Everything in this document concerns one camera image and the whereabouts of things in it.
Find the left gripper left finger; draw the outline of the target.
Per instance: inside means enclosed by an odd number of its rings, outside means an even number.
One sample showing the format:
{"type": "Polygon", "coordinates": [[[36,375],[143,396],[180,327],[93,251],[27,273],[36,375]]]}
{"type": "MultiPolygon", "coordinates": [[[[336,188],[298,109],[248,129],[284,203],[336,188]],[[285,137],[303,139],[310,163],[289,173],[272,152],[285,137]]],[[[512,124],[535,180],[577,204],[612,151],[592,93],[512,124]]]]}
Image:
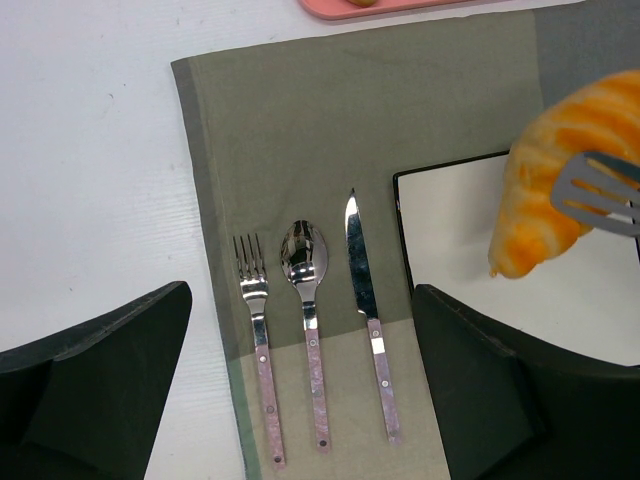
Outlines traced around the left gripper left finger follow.
{"type": "Polygon", "coordinates": [[[2,478],[144,478],[191,308],[175,281],[3,351],[2,478]]]}

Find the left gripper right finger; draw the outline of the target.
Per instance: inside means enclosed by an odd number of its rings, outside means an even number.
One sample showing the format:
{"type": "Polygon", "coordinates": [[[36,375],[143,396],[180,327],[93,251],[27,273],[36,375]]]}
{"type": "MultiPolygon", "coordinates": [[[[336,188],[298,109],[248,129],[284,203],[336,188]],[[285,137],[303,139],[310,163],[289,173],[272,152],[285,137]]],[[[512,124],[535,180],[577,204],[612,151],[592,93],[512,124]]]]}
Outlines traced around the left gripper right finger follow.
{"type": "Polygon", "coordinates": [[[454,479],[635,479],[639,370],[573,353],[432,285],[413,320],[454,479]]]}

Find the metal serving tongs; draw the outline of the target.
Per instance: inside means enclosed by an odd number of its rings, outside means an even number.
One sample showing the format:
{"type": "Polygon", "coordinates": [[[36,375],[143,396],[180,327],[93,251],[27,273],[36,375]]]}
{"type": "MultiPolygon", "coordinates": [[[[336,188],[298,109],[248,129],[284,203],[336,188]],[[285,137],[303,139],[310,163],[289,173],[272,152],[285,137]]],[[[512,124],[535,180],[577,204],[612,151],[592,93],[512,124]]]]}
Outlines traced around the metal serving tongs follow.
{"type": "Polygon", "coordinates": [[[639,166],[612,154],[586,151],[562,167],[552,206],[594,229],[639,238],[639,166]]]}

